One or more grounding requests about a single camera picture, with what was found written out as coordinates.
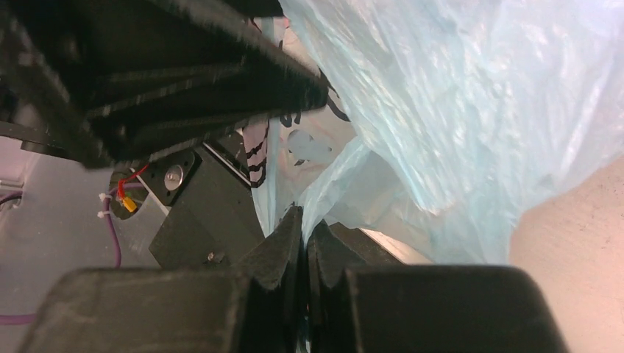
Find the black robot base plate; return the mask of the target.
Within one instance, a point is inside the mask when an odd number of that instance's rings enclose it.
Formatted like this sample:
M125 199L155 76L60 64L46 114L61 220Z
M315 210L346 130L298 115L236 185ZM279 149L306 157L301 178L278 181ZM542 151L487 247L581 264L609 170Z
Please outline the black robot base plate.
M117 168L110 186L122 179L138 207L109 202L124 268L227 267L264 240L238 133Z

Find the light blue plastic bag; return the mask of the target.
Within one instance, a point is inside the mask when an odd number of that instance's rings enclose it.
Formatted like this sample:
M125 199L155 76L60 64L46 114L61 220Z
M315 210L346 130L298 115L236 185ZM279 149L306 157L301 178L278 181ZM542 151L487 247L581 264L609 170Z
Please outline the light blue plastic bag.
M247 22L330 83L243 130L260 228L292 206L435 263L508 262L523 213L623 154L621 1L285 1Z

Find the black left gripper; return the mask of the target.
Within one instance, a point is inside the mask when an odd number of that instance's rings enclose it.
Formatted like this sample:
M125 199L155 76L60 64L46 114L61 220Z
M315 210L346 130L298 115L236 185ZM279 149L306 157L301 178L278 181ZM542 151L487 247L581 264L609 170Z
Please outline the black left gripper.
M251 25L278 1L3 1L1 135L89 169L279 115L327 82Z

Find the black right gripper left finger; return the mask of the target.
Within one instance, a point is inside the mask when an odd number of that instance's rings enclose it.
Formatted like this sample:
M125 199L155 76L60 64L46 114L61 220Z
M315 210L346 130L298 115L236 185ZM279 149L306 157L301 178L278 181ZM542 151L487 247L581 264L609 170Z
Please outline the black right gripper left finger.
M21 352L295 352L302 208L227 268L93 268L49 291Z

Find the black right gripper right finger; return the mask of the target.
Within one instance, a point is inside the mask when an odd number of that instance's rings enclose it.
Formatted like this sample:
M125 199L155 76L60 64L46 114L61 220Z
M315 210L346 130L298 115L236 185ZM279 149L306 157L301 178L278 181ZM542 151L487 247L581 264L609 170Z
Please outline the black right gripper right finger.
M313 352L566 352L538 285L497 265L406 265L326 223L307 244Z

